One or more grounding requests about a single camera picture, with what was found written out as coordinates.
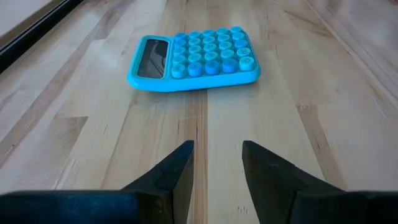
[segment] black plastic part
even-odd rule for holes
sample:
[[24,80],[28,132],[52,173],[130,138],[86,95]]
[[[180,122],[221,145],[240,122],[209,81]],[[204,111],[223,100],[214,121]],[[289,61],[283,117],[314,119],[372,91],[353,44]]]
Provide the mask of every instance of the black plastic part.
[[252,141],[242,159],[261,224],[398,223],[397,192],[345,192]]
[[193,141],[122,190],[49,190],[0,196],[0,223],[187,222]]
[[0,73],[14,63],[83,0],[64,0],[14,40],[0,49]]

